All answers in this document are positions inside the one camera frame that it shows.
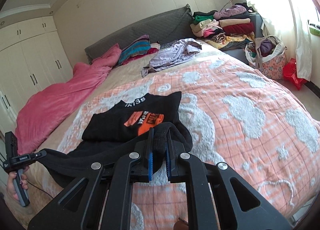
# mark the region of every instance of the bed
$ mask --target bed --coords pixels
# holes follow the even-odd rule
[[[292,216],[319,191],[320,122],[312,119],[301,102],[279,83],[201,43],[203,49],[190,62],[145,78],[141,69],[154,54],[113,69],[38,150],[74,150],[92,115],[120,100],[132,102],[146,93],[182,91],[179,117],[193,138],[191,153],[212,164],[225,161],[285,217]],[[86,49],[88,57],[93,57],[92,49],[99,52],[101,45],[95,47]],[[52,196],[61,191],[39,163],[30,166],[27,176]],[[173,229],[179,217],[187,220],[184,184],[169,184],[166,179],[164,165],[151,183],[135,183],[130,229]],[[29,196],[33,213],[50,201],[33,186]],[[32,217],[23,214],[24,210],[13,213],[25,226]]]

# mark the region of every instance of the red plastic bag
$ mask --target red plastic bag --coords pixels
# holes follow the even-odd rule
[[[303,84],[308,82],[304,78],[297,77],[297,62],[294,58],[292,58],[290,62],[283,67],[282,71],[284,80],[289,80],[298,90],[301,89]]]

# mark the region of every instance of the green folded cloth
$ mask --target green folded cloth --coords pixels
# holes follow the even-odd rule
[[[202,21],[205,21],[205,20],[213,20],[213,15],[210,15],[210,16],[196,16],[194,21],[193,21],[193,24],[197,25],[199,22],[202,22]]]
[[[310,28],[310,33],[311,34],[316,35],[316,36],[320,36],[320,30],[316,29],[313,26],[309,26],[309,28]]]

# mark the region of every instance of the window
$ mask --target window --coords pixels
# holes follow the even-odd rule
[[[299,10],[304,12],[305,16],[311,22],[319,22],[320,15],[312,0],[298,0]]]

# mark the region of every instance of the floor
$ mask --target floor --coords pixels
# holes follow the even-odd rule
[[[320,121],[320,99],[309,88],[302,86],[299,91],[288,81],[281,81],[280,84],[288,88],[301,101],[313,119]],[[292,218],[290,218],[289,221],[293,225],[307,212],[312,201],[313,198],[303,205],[302,208],[292,216]]]

